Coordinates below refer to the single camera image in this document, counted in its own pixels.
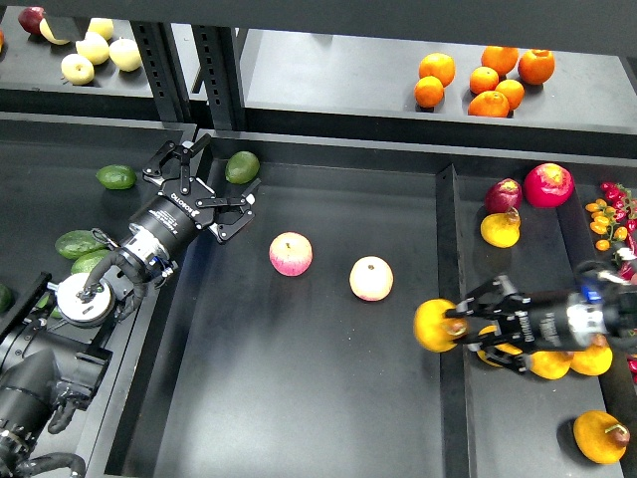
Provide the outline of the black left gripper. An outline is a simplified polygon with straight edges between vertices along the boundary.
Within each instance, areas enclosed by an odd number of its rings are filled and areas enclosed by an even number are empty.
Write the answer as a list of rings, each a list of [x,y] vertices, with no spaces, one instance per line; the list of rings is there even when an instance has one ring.
[[[216,197],[215,191],[191,171],[191,160],[209,142],[209,134],[194,143],[169,140],[147,162],[142,177],[158,191],[130,218],[132,234],[146,231],[166,254],[177,254],[204,230],[224,244],[254,219],[252,206],[261,185],[259,178],[237,197]]]

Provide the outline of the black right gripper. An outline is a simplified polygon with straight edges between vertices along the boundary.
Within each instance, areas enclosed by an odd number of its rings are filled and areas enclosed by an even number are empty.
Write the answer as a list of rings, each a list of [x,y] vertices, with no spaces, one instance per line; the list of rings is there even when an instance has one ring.
[[[578,352],[605,334],[599,301],[588,302],[577,292],[557,291],[524,295],[508,275],[498,275],[470,291],[444,313],[445,319],[507,320],[499,328],[466,330],[457,343],[484,363],[513,372],[528,370],[524,351]]]

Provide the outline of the yellow pear behind arm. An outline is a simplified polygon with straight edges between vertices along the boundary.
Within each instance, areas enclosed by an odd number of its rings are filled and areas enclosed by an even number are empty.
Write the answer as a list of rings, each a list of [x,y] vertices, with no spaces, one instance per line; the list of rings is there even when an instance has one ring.
[[[610,369],[612,361],[613,351],[609,346],[591,346],[573,354],[570,368],[583,375],[599,376]]]

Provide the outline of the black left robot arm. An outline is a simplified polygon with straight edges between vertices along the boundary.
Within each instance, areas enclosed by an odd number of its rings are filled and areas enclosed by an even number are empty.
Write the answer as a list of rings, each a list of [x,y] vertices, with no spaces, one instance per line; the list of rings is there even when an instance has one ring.
[[[57,469],[87,473],[71,452],[36,457],[42,432],[58,434],[93,401],[112,353],[116,325],[140,307],[151,287],[177,271],[177,255],[199,234],[228,241],[253,218],[257,172],[244,190],[223,197],[192,172],[191,160],[210,144],[166,142],[142,169],[156,194],[135,213],[127,237],[116,241],[99,228],[91,237],[107,253],[88,273],[54,283],[43,272],[1,321],[1,474],[35,477]]]

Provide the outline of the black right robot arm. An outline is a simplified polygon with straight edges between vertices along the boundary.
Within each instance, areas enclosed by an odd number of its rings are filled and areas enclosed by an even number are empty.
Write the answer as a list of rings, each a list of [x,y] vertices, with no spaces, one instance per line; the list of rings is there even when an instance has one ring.
[[[598,260],[579,263],[574,277],[574,288],[526,293],[501,274],[440,318],[446,328],[463,326],[454,343],[517,373],[530,371],[540,353],[583,352],[598,336],[630,349],[636,286]]]

